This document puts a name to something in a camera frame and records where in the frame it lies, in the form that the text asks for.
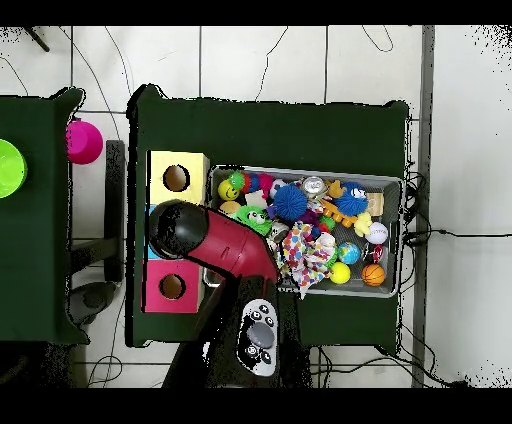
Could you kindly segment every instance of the white ball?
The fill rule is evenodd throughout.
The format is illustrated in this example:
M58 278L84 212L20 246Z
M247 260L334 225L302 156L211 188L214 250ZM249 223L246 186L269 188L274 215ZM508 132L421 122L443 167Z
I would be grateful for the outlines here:
M270 187L270 198L273 199L276 195L276 191L285 185L287 184L283 180L274 180L272 187Z
M388 229L380 222L370 225L370 234L366 236L371 244L383 244L388 238Z

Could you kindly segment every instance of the orange toy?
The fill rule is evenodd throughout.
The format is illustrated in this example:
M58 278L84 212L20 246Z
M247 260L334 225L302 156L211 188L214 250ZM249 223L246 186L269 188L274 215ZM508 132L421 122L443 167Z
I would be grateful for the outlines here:
M386 279L384 268L378 264L366 265L362 273L363 281L369 286L380 286Z
M332 217L335 222L341 222L341 225L345 228L350 228L357 221L357 216L347 216L341 213L336 205L329 203L327 200L320 199L320 202L324 207L324 215Z

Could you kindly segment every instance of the pink cup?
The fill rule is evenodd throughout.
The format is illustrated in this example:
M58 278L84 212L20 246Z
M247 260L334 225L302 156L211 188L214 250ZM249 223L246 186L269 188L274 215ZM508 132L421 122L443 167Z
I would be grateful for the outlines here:
M66 129L66 140L68 158L78 165L94 162L103 150L103 137L89 122L71 122Z

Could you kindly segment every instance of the round hole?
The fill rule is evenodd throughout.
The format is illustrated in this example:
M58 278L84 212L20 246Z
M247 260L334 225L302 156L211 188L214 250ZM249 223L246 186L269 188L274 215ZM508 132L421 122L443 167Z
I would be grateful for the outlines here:
M171 165L164 172L163 182L169 191L184 191L190 185L190 175L183 166Z
M166 275L160 280L160 293L167 299L179 299L185 293L185 281L179 275Z

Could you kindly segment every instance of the pink box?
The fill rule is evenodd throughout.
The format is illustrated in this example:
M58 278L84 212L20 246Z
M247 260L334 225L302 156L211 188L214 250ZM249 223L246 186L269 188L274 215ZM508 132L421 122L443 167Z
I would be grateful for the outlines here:
M203 300L202 267L186 259L151 259L146 267L146 305L142 312L195 314ZM185 283L185 291L177 299L169 299L160 291L160 281L169 274L179 276Z

